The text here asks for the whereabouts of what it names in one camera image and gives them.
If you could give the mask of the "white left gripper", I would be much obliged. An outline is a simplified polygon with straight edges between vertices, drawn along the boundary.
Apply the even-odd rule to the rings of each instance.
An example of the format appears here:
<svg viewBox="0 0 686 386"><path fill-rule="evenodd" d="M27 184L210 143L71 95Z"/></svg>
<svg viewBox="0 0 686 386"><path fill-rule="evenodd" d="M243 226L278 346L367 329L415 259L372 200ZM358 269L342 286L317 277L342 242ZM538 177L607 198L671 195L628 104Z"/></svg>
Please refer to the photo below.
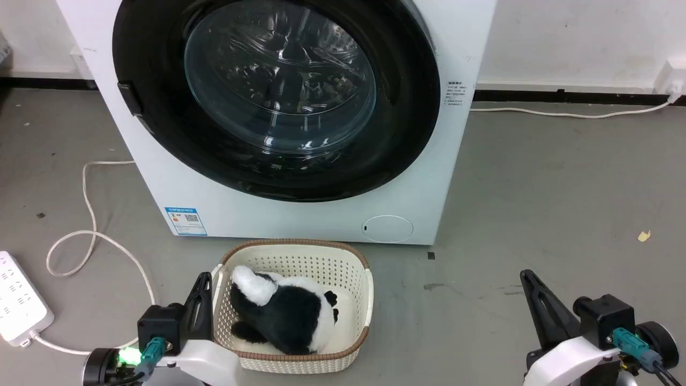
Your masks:
<svg viewBox="0 0 686 386"><path fill-rule="evenodd" d="M156 385L238 385L240 358L213 340L212 275L200 273L185 301L186 342L161 359Z"/></svg>

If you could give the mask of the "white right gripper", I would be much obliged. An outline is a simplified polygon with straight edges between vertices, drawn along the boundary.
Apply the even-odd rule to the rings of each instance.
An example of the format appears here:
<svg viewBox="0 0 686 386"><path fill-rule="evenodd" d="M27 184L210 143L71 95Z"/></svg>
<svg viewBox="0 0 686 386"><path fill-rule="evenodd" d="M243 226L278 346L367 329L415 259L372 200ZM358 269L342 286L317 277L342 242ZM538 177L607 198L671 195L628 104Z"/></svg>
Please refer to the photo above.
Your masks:
<svg viewBox="0 0 686 386"><path fill-rule="evenodd" d="M580 336L580 321L532 270L520 279L542 350L550 350L531 365L524 385L615 385L620 349L600 349Z"/></svg>

